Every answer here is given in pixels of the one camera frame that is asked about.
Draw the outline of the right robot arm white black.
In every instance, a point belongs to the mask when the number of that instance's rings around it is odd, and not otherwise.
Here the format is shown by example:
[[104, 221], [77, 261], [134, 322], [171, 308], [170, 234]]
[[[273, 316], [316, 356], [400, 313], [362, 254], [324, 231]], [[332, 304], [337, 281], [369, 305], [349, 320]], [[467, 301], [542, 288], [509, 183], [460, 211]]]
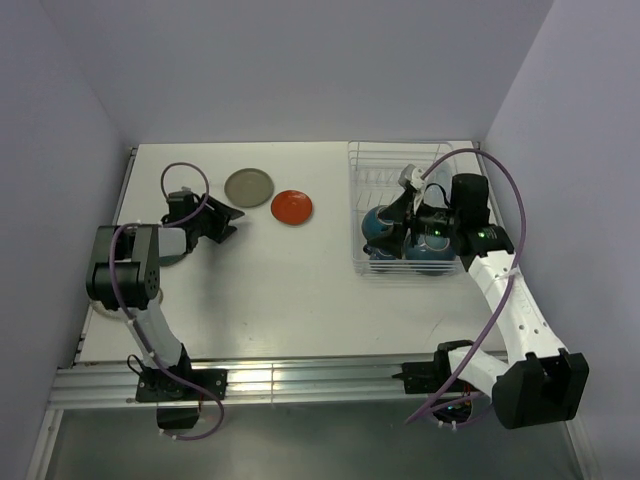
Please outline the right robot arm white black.
[[402, 194], [379, 215], [388, 226], [368, 246], [399, 258], [408, 239], [447, 239], [491, 310], [475, 341], [438, 346], [432, 370], [439, 388], [407, 420], [435, 413], [437, 399], [463, 381], [489, 397], [507, 429], [574, 419], [589, 365], [568, 351], [537, 306], [519, 269], [520, 248], [491, 219], [487, 178], [453, 176], [441, 206], [427, 203], [421, 170], [402, 174], [399, 184]]

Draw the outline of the light blue scalloped plate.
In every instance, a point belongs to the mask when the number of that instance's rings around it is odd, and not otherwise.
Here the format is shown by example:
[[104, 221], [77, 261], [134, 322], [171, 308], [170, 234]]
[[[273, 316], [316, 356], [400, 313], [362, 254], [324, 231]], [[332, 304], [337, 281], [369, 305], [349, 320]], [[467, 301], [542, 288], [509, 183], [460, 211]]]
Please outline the light blue scalloped plate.
[[441, 164], [427, 178], [423, 201], [432, 207], [449, 205], [452, 173], [447, 164]]

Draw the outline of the dark blue mug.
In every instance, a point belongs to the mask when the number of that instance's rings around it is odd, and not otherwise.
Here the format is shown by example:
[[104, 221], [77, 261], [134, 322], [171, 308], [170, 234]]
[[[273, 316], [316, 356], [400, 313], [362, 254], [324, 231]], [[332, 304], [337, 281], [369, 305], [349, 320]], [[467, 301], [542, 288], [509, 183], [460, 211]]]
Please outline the dark blue mug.
[[372, 247], [368, 243], [363, 246], [362, 250], [370, 261], [395, 261], [397, 259], [393, 253], [385, 249]]

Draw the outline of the teal dark saucer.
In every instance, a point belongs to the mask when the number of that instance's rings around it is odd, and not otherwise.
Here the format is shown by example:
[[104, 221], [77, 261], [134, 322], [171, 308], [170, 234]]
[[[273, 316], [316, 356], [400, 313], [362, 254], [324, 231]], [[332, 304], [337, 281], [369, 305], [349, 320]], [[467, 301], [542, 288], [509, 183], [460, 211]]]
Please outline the teal dark saucer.
[[159, 257], [159, 266], [162, 268], [171, 267], [184, 260], [186, 256], [187, 253], [162, 255]]

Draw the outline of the beige interior dark bowl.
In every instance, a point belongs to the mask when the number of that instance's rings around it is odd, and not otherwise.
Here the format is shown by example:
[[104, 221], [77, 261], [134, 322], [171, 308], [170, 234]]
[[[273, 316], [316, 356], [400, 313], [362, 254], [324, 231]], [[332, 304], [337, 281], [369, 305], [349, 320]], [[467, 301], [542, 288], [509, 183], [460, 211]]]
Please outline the beige interior dark bowl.
[[380, 218], [380, 213], [386, 208], [386, 205], [379, 205], [370, 209], [364, 215], [361, 222], [361, 232], [367, 241], [379, 236], [381, 233], [393, 226], [392, 221]]

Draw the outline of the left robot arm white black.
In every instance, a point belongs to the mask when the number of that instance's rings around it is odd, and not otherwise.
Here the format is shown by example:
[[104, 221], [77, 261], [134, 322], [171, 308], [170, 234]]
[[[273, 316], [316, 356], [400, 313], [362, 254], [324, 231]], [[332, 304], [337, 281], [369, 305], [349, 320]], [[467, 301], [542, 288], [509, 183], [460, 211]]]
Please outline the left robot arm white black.
[[141, 350], [127, 357], [137, 375], [140, 403], [222, 399], [225, 369], [195, 369], [185, 345], [171, 331], [160, 305], [161, 260], [183, 258], [204, 237], [217, 244], [237, 228], [244, 213], [207, 195], [177, 191], [166, 197], [168, 213], [157, 224], [98, 228], [86, 277], [89, 298], [124, 315]]

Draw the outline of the orange saucer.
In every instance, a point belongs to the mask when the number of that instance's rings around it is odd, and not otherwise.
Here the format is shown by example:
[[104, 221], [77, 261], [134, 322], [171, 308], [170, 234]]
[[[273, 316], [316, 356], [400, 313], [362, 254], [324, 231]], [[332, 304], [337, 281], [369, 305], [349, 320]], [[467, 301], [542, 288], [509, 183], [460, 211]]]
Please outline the orange saucer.
[[284, 190], [272, 200], [271, 214], [279, 222], [289, 226], [300, 226], [313, 214], [313, 202], [304, 192]]

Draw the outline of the grey round plate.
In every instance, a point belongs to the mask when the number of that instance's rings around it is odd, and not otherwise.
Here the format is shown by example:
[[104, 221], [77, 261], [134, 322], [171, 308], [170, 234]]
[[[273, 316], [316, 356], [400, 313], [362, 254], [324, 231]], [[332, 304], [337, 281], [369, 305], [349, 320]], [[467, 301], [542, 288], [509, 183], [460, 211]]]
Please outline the grey round plate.
[[224, 193], [235, 206], [258, 207], [267, 202], [275, 190], [272, 178], [263, 170], [243, 168], [233, 172], [225, 181]]

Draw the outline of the blue ceramic bowl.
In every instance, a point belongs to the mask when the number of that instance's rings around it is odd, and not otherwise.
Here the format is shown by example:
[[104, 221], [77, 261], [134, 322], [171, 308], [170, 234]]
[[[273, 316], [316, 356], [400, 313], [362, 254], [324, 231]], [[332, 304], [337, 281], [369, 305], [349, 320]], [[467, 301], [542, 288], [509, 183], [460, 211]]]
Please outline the blue ceramic bowl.
[[409, 261], [453, 261], [456, 254], [450, 240], [443, 236], [409, 233], [404, 241], [404, 257]]

